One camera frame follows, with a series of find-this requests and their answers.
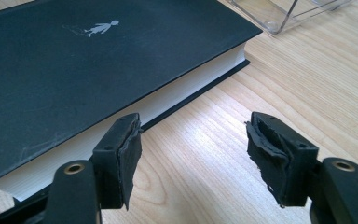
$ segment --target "white stick figure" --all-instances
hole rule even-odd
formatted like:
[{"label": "white stick figure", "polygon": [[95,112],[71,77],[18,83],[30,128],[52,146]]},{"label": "white stick figure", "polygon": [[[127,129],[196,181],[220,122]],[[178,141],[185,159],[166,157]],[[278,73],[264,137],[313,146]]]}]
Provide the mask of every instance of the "white stick figure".
[{"label": "white stick figure", "polygon": [[113,25],[118,25],[118,21],[112,21],[110,23],[96,23],[96,26],[94,28],[91,28],[89,30],[84,30],[84,32],[88,33],[86,34],[88,37],[91,37],[93,34],[97,34],[101,32],[101,34],[104,34],[109,28]]}]

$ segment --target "book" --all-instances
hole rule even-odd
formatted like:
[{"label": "book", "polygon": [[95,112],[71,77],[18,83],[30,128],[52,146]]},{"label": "book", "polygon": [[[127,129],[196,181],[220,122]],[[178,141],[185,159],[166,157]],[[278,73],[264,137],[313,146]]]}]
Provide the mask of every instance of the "book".
[{"label": "book", "polygon": [[0,189],[22,201],[88,159],[120,116],[144,129],[249,62],[261,33],[212,0],[39,0],[0,11]]}]

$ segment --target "transparent container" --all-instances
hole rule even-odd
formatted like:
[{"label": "transparent container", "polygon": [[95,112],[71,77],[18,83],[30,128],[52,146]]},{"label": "transparent container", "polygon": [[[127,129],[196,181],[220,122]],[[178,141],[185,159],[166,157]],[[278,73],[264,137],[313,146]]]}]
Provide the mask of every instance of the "transparent container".
[{"label": "transparent container", "polygon": [[227,0],[267,32],[277,35],[325,11],[346,6],[353,0]]}]

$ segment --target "wood grain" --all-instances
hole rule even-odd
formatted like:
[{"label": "wood grain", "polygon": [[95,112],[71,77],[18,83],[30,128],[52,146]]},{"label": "wood grain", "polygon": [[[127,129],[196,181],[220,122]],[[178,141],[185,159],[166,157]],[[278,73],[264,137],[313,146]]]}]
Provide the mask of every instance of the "wood grain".
[{"label": "wood grain", "polygon": [[358,163],[358,1],[259,35],[245,52],[249,66],[143,134],[130,211],[103,211],[104,223],[310,223],[309,204],[281,209],[267,191],[244,122],[269,113],[319,146],[320,160]]}]

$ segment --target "metal ring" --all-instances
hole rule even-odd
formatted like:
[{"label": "metal ring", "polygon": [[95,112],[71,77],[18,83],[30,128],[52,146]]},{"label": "metal ring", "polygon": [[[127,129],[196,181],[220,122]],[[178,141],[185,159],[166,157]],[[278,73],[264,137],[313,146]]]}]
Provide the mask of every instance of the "metal ring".
[{"label": "metal ring", "polygon": [[333,165],[342,171],[346,171],[346,172],[354,172],[355,171],[354,166],[350,163],[345,162],[345,161],[333,161]]},{"label": "metal ring", "polygon": [[74,175],[80,173],[82,170],[84,170],[84,168],[85,166],[82,163],[73,163],[65,167],[65,170],[63,170],[63,172],[67,175]]}]

